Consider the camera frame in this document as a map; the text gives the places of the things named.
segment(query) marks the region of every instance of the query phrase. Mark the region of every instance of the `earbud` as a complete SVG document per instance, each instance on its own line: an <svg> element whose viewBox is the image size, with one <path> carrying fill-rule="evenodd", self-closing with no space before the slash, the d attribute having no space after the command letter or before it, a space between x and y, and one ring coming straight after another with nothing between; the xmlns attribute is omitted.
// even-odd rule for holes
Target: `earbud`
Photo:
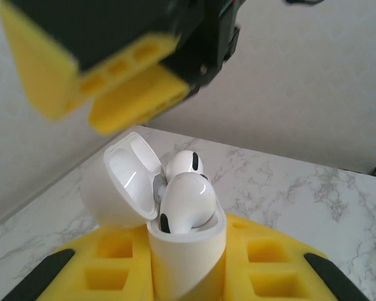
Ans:
<svg viewBox="0 0 376 301"><path fill-rule="evenodd" d="M203 164L196 152L191 150L183 150L179 152L168 163L165 169L165 176L167 182L170 182L176 175L183 172L195 172L203 174Z"/></svg>
<svg viewBox="0 0 376 301"><path fill-rule="evenodd" d="M167 185L160 205L160 229L166 233L188 233L210 220L217 196L201 174L183 172Z"/></svg>

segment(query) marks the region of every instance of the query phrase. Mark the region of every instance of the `gray marble veining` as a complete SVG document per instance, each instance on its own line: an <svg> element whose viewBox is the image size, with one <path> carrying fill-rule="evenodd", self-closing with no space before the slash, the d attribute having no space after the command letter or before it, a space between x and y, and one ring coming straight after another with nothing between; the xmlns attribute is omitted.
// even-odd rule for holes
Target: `gray marble veining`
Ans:
<svg viewBox="0 0 376 301"><path fill-rule="evenodd" d="M198 152L227 212L323 251L376 300L376 177L144 127L134 130L163 164L181 150ZM91 160L0 226L0 300L55 248L97 227L79 196Z"/></svg>

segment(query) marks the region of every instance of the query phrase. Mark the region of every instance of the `open case lid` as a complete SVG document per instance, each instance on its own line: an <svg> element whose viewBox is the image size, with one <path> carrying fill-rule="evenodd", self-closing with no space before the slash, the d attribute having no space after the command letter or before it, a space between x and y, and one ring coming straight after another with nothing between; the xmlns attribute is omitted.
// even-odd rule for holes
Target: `open case lid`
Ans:
<svg viewBox="0 0 376 301"><path fill-rule="evenodd" d="M88 167L81 199L102 226L140 226L157 217L156 187L163 174L155 152L132 132Z"/></svg>

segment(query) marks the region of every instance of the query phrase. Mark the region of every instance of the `square cutout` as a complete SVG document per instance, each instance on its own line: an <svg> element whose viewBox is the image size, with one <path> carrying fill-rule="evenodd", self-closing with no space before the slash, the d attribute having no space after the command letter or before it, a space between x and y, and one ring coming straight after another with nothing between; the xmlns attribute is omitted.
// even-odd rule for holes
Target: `square cutout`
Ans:
<svg viewBox="0 0 376 301"><path fill-rule="evenodd" d="M131 258L132 240L129 237L113 233L104 235L98 244L95 255L99 258Z"/></svg>
<svg viewBox="0 0 376 301"><path fill-rule="evenodd" d="M126 61L119 60L108 67L108 72L114 76L119 77L130 71L130 67Z"/></svg>
<svg viewBox="0 0 376 301"><path fill-rule="evenodd" d="M155 58L159 54L159 47L156 44L146 44L136 49L133 58L139 63Z"/></svg>
<svg viewBox="0 0 376 301"><path fill-rule="evenodd" d="M86 96L94 96L103 89L106 84L106 80L102 75L95 75L81 83L80 92Z"/></svg>
<svg viewBox="0 0 376 301"><path fill-rule="evenodd" d="M82 286L85 290L122 290L128 278L123 268L85 268Z"/></svg>
<svg viewBox="0 0 376 301"><path fill-rule="evenodd" d="M271 238L251 240L247 251L249 262L290 262L284 247Z"/></svg>
<svg viewBox="0 0 376 301"><path fill-rule="evenodd" d="M296 272L262 273L250 275L255 294L265 298L309 298L310 294Z"/></svg>
<svg viewBox="0 0 376 301"><path fill-rule="evenodd" d="M232 222L232 227L236 228L236 229L246 229L246 228L248 228L248 226L246 224L240 223L238 221L233 221Z"/></svg>

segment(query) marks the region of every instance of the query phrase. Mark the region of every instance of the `white wall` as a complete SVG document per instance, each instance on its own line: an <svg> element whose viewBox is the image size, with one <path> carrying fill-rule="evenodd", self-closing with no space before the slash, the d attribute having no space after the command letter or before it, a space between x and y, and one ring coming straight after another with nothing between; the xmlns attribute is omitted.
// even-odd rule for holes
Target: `white wall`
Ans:
<svg viewBox="0 0 376 301"><path fill-rule="evenodd" d="M376 165L376 0L288 8L247 0L236 54L152 125L306 161ZM24 96L0 25L0 219L108 140L89 108L47 122Z"/></svg>
<svg viewBox="0 0 376 301"><path fill-rule="evenodd" d="M376 166L376 0L247 0L235 55L150 124L305 161Z"/></svg>
<svg viewBox="0 0 376 301"><path fill-rule="evenodd" d="M52 124L32 109L0 25L0 219L109 139L89 127L88 110Z"/></svg>

